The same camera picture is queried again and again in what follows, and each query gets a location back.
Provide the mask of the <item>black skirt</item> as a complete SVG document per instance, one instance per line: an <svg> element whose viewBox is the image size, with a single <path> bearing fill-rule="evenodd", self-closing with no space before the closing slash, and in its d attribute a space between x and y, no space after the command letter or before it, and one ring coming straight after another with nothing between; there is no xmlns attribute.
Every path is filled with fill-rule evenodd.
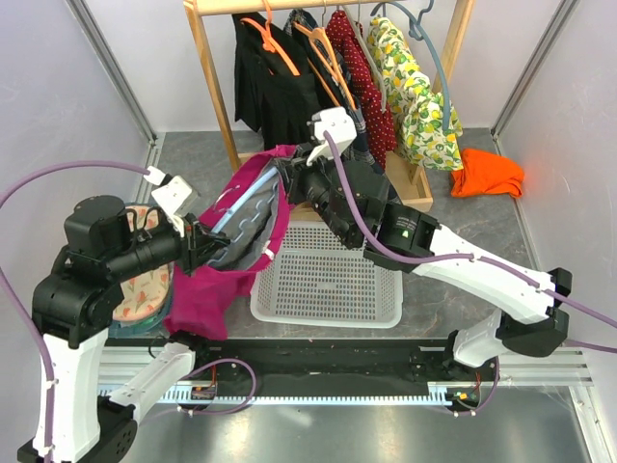
<svg viewBox="0 0 617 463"><path fill-rule="evenodd" d="M235 14L234 118L263 137L266 149L310 141L308 122L321 110L316 79L306 51L276 25L273 39L299 71L294 75L280 54L263 48L260 32L248 21L264 26L258 13Z"/></svg>

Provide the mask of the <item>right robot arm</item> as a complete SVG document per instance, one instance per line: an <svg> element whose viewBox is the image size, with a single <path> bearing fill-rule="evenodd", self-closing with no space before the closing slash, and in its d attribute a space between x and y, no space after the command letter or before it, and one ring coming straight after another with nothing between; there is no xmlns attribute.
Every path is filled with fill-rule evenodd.
<svg viewBox="0 0 617 463"><path fill-rule="evenodd" d="M442 354L443 372L466 378L506 352L545 358L568 337L560 299L572 275L563 268L539 272L513 264L460 237L430 215L388 198L387 179L361 161L308 161L295 150L277 161L292 204L308 203L347 249L393 271L456 286L495 306L476 325L456 330Z"/></svg>

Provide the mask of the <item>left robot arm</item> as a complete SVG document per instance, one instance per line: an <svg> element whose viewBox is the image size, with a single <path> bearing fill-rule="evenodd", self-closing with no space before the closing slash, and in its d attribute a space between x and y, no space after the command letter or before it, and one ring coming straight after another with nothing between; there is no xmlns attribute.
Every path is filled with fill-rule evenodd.
<svg viewBox="0 0 617 463"><path fill-rule="evenodd" d="M35 288L32 319L49 351L55 378L45 384L36 436L17 452L20 462L119 462L140 422L181 377L201 379L211 356L191 346L188 335L107 396L98 393L100 359L122 283L176 263L192 275L229 244L193 214L178 232L166 218L151 229L132 230L123 200L109 195L80 202L65 220L67 245L50 274Z"/></svg>

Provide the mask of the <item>light blue hanger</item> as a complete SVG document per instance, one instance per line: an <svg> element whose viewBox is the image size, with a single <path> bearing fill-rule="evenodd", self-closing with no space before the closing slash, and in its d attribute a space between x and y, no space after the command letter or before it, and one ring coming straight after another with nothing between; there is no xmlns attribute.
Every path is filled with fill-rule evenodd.
<svg viewBox="0 0 617 463"><path fill-rule="evenodd" d="M256 224L266 214L279 195L280 176L274 166L266 166L252 180L241 178L224 191L215 202L222 215L213 225L214 233L230 232L232 242L243 237L248 226Z"/></svg>

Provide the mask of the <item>magenta pleated skirt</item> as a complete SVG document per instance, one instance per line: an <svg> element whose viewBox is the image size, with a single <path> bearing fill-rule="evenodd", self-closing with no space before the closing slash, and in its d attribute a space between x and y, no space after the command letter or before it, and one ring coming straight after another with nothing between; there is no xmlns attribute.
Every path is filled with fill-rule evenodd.
<svg viewBox="0 0 617 463"><path fill-rule="evenodd" d="M163 324L169 334L187 332L210 340L225 340L225 311L238 297L251 293L256 274L266 269L282 247L293 206L282 182L271 213L245 229L228 246L225 266L202 266L193 275L174 270L173 302Z"/></svg>

